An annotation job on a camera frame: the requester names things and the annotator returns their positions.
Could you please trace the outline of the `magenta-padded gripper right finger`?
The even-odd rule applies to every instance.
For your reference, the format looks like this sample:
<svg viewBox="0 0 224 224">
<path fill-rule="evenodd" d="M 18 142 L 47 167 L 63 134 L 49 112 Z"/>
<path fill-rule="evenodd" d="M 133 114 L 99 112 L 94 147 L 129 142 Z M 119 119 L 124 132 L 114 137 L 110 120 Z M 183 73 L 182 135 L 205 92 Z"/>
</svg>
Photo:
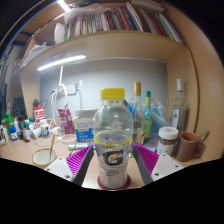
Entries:
<svg viewBox="0 0 224 224">
<path fill-rule="evenodd" d="M 137 144 L 132 147 L 132 154 L 138 165 L 143 183 L 150 184 L 182 169 L 182 166 L 168 154 L 157 153 Z"/>
</svg>

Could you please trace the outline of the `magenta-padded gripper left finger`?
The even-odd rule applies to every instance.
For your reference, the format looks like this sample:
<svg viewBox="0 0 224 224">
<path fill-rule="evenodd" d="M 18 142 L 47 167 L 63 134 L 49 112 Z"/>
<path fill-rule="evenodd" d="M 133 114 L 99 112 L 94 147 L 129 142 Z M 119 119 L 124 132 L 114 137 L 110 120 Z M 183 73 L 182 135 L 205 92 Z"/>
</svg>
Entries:
<svg viewBox="0 0 224 224">
<path fill-rule="evenodd" d="M 93 156 L 93 146 L 90 145 L 67 158 L 58 157 L 45 171 L 81 186 Z"/>
</svg>

